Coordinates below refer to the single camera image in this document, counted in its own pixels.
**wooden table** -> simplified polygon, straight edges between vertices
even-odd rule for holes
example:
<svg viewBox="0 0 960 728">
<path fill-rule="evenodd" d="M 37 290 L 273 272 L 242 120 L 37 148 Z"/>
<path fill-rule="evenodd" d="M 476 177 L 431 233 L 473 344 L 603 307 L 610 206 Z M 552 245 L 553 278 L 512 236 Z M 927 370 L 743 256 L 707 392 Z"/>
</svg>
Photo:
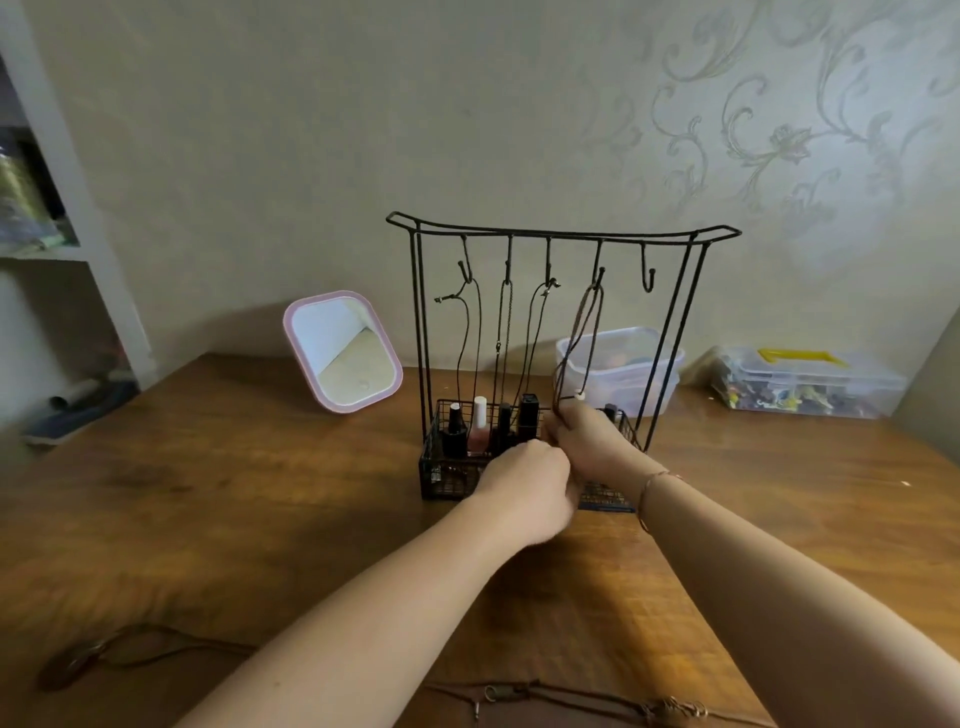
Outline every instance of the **wooden table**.
<svg viewBox="0 0 960 728">
<path fill-rule="evenodd" d="M 437 373 L 434 394 L 453 391 Z M 416 536 L 449 508 L 420 501 L 418 404 L 415 371 L 342 417 L 311 400 L 291 360 L 205 356 L 6 485 L 0 725 L 171 725 L 237 658 L 99 669 L 52 694 L 32 681 L 66 644 L 138 620 L 263 643 Z M 960 656 L 960 472 L 931 449 L 886 423 L 730 412 L 682 388 L 652 452 Z M 629 515 L 581 512 L 519 554 L 431 675 L 538 676 L 763 715 Z M 468 725 L 443 701 L 416 698 L 401 724 Z"/>
</svg>

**black metal wire stand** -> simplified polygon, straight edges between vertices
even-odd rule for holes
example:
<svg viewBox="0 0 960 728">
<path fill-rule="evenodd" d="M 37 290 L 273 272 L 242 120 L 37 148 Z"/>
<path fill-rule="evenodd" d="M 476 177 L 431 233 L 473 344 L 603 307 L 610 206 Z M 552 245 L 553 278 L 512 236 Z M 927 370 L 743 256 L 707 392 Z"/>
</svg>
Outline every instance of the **black metal wire stand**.
<svg viewBox="0 0 960 728">
<path fill-rule="evenodd" d="M 538 286 L 537 290 L 534 291 L 534 296 L 531 298 L 529 314 L 527 319 L 527 341 L 524 342 L 526 347 L 530 347 L 531 342 L 529 341 L 529 328 L 531 321 L 534 316 L 534 302 L 538 294 L 543 296 L 543 302 L 540 307 L 540 322 L 542 322 L 542 312 L 543 307 L 546 304 L 546 297 L 550 295 L 551 290 L 560 287 L 560 284 L 555 278 L 551 276 L 551 264 L 550 264 L 550 244 L 553 240 L 576 240 L 582 241 L 584 243 L 591 243 L 596 246 L 596 253 L 593 261 L 593 278 L 591 288 L 588 288 L 588 291 L 593 290 L 601 294 L 600 300 L 602 302 L 602 287 L 600 285 L 600 280 L 603 277 L 603 268 L 599 266 L 600 255 L 603 249 L 603 246 L 608 243 L 617 243 L 622 245 L 638 245 L 640 247 L 640 256 L 642 264 L 642 279 L 639 282 L 640 286 L 644 292 L 650 293 L 654 288 L 655 283 L 655 273 L 656 269 L 647 268 L 647 247 L 652 248 L 657 247 L 673 247 L 673 248 L 683 248 L 684 255 L 683 260 L 680 265 L 679 273 L 676 277 L 676 280 L 673 284 L 673 292 L 670 297 L 670 304 L 667 308 L 666 318 L 663 321 L 663 326 L 660 328 L 660 340 L 657 344 L 657 351 L 654 354 L 652 367 L 650 370 L 650 375 L 647 379 L 646 386 L 644 388 L 643 399 L 640 403 L 639 411 L 636 413 L 636 419 L 634 424 L 631 424 L 630 418 L 622 418 L 621 422 L 625 422 L 626 426 L 621 429 L 624 433 L 624 436 L 627 437 L 636 447 L 646 451 L 650 448 L 650 444 L 653 441 L 654 432 L 657 429 L 657 422 L 660 418 L 660 410 L 663 405 L 663 398 L 667 391 L 667 382 L 670 380 L 670 375 L 673 372 L 674 364 L 677 358 L 677 352 L 680 349 L 681 339 L 684 335 L 684 329 L 686 327 L 686 322 L 690 314 L 690 307 L 693 304 L 693 297 L 697 291 L 697 285 L 700 282 L 700 276 L 704 267 L 704 260 L 707 257 L 707 252 L 713 243 L 720 242 L 722 240 L 729 240 L 731 238 L 738 237 L 742 234 L 742 231 L 737 228 L 732 228 L 729 225 L 717 225 L 709 228 L 701 228 L 694 231 L 682 231 L 682 232 L 660 232 L 660 233 L 639 233 L 639 232 L 577 232 L 577 231 L 546 231 L 546 230 L 526 230 L 521 228 L 482 228 L 474 226 L 463 226 L 463 225 L 446 225 L 443 223 L 434 223 L 429 220 L 424 220 L 422 218 L 414 217 L 413 215 L 408 215 L 403 212 L 394 211 L 387 216 L 387 222 L 391 225 L 394 225 L 398 228 L 402 228 L 407 231 L 410 242 L 410 268 L 413 277 L 413 294 L 414 294 L 414 320 L 417 331 L 417 365 L 419 373 L 419 384 L 420 384 L 420 427 L 423 434 L 423 455 L 420 459 L 420 487 L 421 493 L 424 498 L 459 498 L 465 497 L 472 492 L 472 487 L 476 485 L 476 478 L 479 477 L 479 473 L 482 471 L 482 462 L 477 462 L 475 458 L 470 458 L 470 463 L 442 463 L 443 467 L 441 468 L 440 479 L 438 480 L 438 471 L 431 466 L 426 468 L 427 464 L 436 465 L 439 463 L 438 450 L 440 450 L 439 445 L 437 444 L 437 435 L 439 431 L 438 428 L 442 426 L 441 420 L 444 418 L 444 407 L 442 404 L 445 402 L 445 406 L 449 405 L 448 400 L 434 400 L 433 397 L 433 386 L 431 381 L 431 369 L 430 369 L 430 337 L 428 333 L 428 322 L 427 322 L 427 308 L 426 308 L 426 291 L 424 284 L 424 275 L 423 275 L 423 238 L 426 237 L 437 237 L 437 238 L 459 238 L 463 246 L 464 258 L 465 261 L 460 261 L 460 269 L 463 275 L 464 283 L 461 286 L 460 290 L 456 294 L 449 296 L 436 298 L 435 301 L 445 301 L 450 299 L 460 300 L 465 307 L 467 313 L 467 326 L 469 327 L 469 306 L 467 302 L 461 297 L 461 294 L 468 286 L 473 286 L 476 289 L 476 298 L 477 304 L 480 305 L 480 286 L 473 277 L 472 267 L 470 266 L 469 260 L 469 251 L 468 251 L 468 242 L 472 239 L 486 240 L 490 238 L 505 238 L 507 241 L 507 261 L 504 280 L 500 285 L 500 311 L 499 311 L 499 320 L 497 322 L 497 342 L 496 342 L 496 364 L 493 373 L 493 387 L 494 387 L 494 400 L 496 400 L 496 386 L 497 379 L 500 376 L 500 354 L 501 354 L 501 329 L 502 329 L 502 318 L 503 318 L 503 304 L 505 292 L 509 296 L 509 312 L 506 326 L 506 335 L 507 335 L 507 346 L 509 347 L 510 342 L 510 321 L 513 316 L 513 281 L 511 278 L 511 266 L 513 262 L 513 247 L 515 241 L 518 239 L 532 239 L 535 241 L 542 241 L 545 244 L 546 251 L 546 265 L 545 265 L 545 274 L 543 283 Z M 687 272 L 690 268 L 691 259 L 693 259 L 693 274 L 692 278 L 689 281 L 689 285 L 686 288 L 685 298 L 681 296 L 681 291 L 684 288 L 684 283 L 687 278 Z M 641 423 L 643 421 L 643 413 L 646 412 L 647 401 L 650 398 L 651 389 L 653 383 L 657 380 L 658 367 L 660 366 L 660 356 L 662 355 L 664 348 L 668 346 L 667 342 L 670 340 L 670 329 L 674 323 L 674 314 L 677 310 L 678 304 L 680 305 L 680 318 L 676 324 L 676 331 L 672 336 L 672 349 L 670 350 L 670 355 L 666 359 L 666 369 L 662 374 L 661 380 L 663 385 L 660 387 L 660 393 L 657 396 L 657 402 L 654 406 L 653 413 L 650 417 L 650 424 L 648 425 L 645 433 L 645 437 L 641 438 L 640 430 Z M 590 311 L 587 313 L 587 317 L 584 320 L 584 327 L 586 326 L 587 319 L 590 316 Z M 481 319 L 479 326 L 482 327 L 482 309 L 480 309 Z M 599 311 L 596 314 L 594 322 L 594 331 L 596 331 L 599 326 Z M 538 324 L 537 332 L 533 341 L 533 348 L 537 345 L 537 339 L 540 336 L 540 324 Z M 464 348 L 467 345 L 468 337 L 464 337 Z M 477 337 L 477 347 L 479 351 L 480 346 L 480 337 Z M 574 347 L 574 342 L 571 341 L 569 351 L 572 352 Z M 524 355 L 524 371 L 520 373 L 520 386 L 522 388 L 523 378 L 527 377 L 529 381 L 530 373 L 527 370 L 527 359 L 526 351 Z M 503 357 L 503 373 L 502 380 L 505 382 L 506 377 L 506 356 Z M 529 363 L 532 366 L 533 362 L 533 351 L 530 351 Z M 458 389 L 459 389 L 459 364 L 458 364 Z M 474 379 L 474 390 L 476 389 L 476 379 Z M 501 390 L 502 396 L 506 398 L 505 389 Z M 472 408 L 472 400 L 464 400 L 464 408 Z M 488 422 L 496 417 L 495 412 L 492 413 L 491 417 L 488 418 Z M 643 440 L 643 445 L 640 445 L 640 439 Z M 467 468 L 462 473 L 457 470 L 457 468 Z M 445 472 L 449 472 L 452 475 L 452 480 L 446 479 Z M 603 504 L 593 504 L 588 505 L 582 503 L 581 507 L 594 507 L 600 510 L 631 510 L 629 506 L 627 508 L 623 507 L 622 503 L 610 503 L 610 508 L 602 507 Z"/>
</svg>

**thin bracelet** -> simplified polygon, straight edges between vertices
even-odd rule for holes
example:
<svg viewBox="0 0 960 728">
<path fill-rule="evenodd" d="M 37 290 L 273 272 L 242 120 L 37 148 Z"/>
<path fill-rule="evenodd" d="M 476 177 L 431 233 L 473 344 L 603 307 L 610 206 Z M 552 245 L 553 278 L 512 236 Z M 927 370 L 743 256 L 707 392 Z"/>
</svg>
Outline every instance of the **thin bracelet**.
<svg viewBox="0 0 960 728">
<path fill-rule="evenodd" d="M 647 478 L 647 482 L 643 484 L 643 490 L 640 491 L 640 500 L 636 504 L 636 519 L 640 521 L 640 527 L 643 528 L 643 530 L 646 531 L 647 533 L 650 533 L 650 529 L 647 528 L 647 524 L 643 522 L 643 500 L 647 497 L 647 491 L 650 490 L 650 484 L 654 481 L 654 478 L 660 477 L 661 475 L 673 475 L 675 478 L 679 480 L 684 480 L 676 473 L 671 473 L 670 471 L 660 471 L 659 473 L 654 473 Z"/>
</svg>

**small items in box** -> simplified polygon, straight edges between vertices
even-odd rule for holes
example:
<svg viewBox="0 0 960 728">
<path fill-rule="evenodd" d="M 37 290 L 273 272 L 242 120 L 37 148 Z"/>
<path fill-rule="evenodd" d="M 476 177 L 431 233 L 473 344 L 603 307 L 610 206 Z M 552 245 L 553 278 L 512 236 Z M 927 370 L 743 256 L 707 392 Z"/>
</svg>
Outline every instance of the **small items in box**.
<svg viewBox="0 0 960 728">
<path fill-rule="evenodd" d="M 731 409 L 872 420 L 906 379 L 865 353 L 719 347 L 711 384 Z"/>
</svg>

